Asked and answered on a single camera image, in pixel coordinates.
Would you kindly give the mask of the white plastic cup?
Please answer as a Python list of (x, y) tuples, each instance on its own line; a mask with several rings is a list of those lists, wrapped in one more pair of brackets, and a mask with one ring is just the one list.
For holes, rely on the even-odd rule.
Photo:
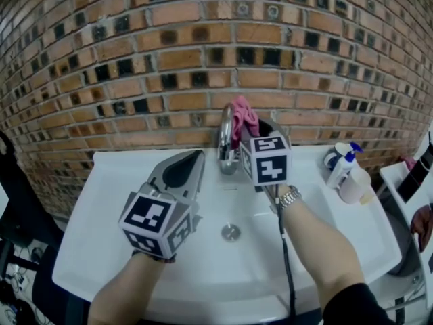
[(348, 175), (345, 175), (338, 193), (340, 198), (347, 204), (354, 204), (360, 201), (371, 185), (371, 177), (366, 170), (354, 167)]

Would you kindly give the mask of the white shelf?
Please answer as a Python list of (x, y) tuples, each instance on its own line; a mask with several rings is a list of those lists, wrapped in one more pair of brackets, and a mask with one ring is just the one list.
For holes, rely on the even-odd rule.
[[(428, 173), (422, 185), (411, 199), (408, 202), (404, 202), (397, 192), (397, 188), (408, 174), (409, 170), (404, 162), (382, 167), (380, 169), (380, 175), (386, 184), (386, 187), (392, 194), (392, 197), (396, 201), (405, 223), (409, 228), (411, 227), (412, 218), (415, 212), (424, 205), (433, 204), (433, 171)], [(428, 309), (433, 306), (433, 232), (430, 236), (427, 247), (422, 253), (419, 251), (417, 236), (411, 234), (411, 238), (415, 243), (417, 256), (421, 265), (425, 286), (426, 308)]]

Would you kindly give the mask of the black office chair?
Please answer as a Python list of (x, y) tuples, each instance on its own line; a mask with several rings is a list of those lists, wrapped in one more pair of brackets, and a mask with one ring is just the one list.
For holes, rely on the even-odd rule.
[(0, 184), (7, 194), (8, 204), (20, 227), (31, 238), (47, 245), (40, 263), (31, 264), (31, 270), (35, 271), (32, 303), (54, 325), (87, 325), (90, 303), (59, 287), (52, 278), (64, 232), (43, 208), (18, 165), (12, 142), (1, 131), (0, 140), (6, 147), (4, 154), (0, 152)]

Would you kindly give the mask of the black tumbler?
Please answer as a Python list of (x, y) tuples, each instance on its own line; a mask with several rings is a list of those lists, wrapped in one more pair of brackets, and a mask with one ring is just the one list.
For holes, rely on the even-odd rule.
[(433, 145), (430, 144), (420, 156), (413, 168), (413, 176), (418, 184), (422, 184), (433, 165)]

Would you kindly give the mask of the chrome faucet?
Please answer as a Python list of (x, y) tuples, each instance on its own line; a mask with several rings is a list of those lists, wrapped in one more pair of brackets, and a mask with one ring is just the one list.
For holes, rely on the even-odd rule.
[(232, 103), (225, 105), (221, 115), (221, 124), (218, 134), (218, 162), (224, 175), (233, 175), (237, 171), (239, 153), (233, 147), (233, 119), (235, 108)]

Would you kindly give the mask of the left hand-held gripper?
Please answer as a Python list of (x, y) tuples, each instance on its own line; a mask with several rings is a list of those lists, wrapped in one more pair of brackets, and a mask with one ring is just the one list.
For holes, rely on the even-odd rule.
[(131, 192), (118, 225), (131, 246), (158, 259), (172, 259), (202, 219), (197, 199), (206, 165), (203, 150), (159, 162), (138, 192)]

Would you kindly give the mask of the metal sink drain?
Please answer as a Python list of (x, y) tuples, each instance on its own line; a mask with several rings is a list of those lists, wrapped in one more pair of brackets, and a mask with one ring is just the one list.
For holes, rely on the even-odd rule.
[(232, 223), (226, 224), (221, 230), (221, 236), (227, 242), (235, 242), (240, 235), (240, 229)]

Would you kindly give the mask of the pink cloth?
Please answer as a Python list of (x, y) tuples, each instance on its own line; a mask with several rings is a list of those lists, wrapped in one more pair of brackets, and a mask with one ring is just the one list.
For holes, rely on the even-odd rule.
[(237, 96), (233, 101), (233, 125), (232, 125), (232, 148), (239, 147), (242, 137), (242, 127), (247, 128), (248, 132), (253, 137), (260, 136), (259, 118), (251, 108), (248, 100), (242, 96)]

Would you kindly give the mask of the silver wristwatch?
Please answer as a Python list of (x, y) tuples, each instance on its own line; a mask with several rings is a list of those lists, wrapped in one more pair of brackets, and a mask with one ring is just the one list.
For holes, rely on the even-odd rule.
[(301, 198), (302, 195), (296, 186), (286, 184), (275, 186), (275, 206), (278, 211), (285, 209)]

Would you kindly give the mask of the white blue pump bottle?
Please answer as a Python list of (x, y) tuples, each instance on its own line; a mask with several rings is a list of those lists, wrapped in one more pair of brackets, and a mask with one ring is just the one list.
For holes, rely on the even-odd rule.
[(355, 142), (347, 143), (350, 145), (350, 151), (346, 156), (339, 159), (333, 171), (331, 171), (326, 184), (329, 188), (335, 189), (339, 186), (341, 181), (348, 175), (350, 170), (355, 165), (356, 153), (363, 153), (363, 149)]

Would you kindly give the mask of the black right sleeve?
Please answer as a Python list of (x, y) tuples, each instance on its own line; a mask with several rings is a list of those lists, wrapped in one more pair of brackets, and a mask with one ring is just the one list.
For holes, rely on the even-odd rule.
[(325, 306), (323, 325), (396, 325), (366, 284), (354, 284), (337, 293)]

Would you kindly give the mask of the white sink basin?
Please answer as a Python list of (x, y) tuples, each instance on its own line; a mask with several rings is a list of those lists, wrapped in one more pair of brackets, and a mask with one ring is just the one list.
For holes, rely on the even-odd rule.
[[(327, 146), (295, 146), (290, 183), (317, 216), (342, 232), (354, 246), (365, 280), (374, 282), (401, 260), (401, 252), (377, 198), (346, 204), (327, 187), (323, 165)], [(98, 152), (76, 202), (53, 270), (53, 281), (91, 301), (131, 257), (132, 246), (118, 220), (132, 191), (154, 166), (174, 150)], [(298, 313), (319, 306), (315, 285), (291, 244), (283, 244), (276, 216), (263, 193), (243, 171), (220, 172), (217, 153), (205, 151), (206, 165), (198, 194), (196, 231), (176, 261), (159, 279), (145, 317), (174, 324), (240, 325), (282, 319), (288, 314), (289, 289), (283, 262), (288, 252)], [(232, 223), (241, 235), (221, 236)]]

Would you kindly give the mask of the person's right forearm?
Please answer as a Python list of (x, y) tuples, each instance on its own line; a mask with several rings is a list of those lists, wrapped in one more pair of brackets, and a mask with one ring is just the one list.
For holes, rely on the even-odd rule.
[(340, 291), (365, 282), (353, 245), (303, 200), (285, 207), (282, 217), (299, 260), (315, 282), (321, 309)]

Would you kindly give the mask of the white toilet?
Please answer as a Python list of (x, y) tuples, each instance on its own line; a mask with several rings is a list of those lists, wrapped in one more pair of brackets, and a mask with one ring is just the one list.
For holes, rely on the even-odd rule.
[(401, 252), (401, 261), (391, 269), (388, 274), (398, 277), (407, 277), (420, 271), (420, 262), (417, 255), (417, 249), (413, 237), (406, 224), (405, 218), (401, 213), (396, 201), (389, 196), (381, 199), (386, 216), (391, 224), (392, 231), (396, 237), (399, 250)]

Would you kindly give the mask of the person's left forearm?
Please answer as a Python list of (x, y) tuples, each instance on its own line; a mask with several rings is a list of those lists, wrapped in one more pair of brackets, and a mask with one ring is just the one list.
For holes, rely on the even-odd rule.
[(173, 262), (135, 253), (94, 297), (87, 325), (137, 325), (164, 268)]

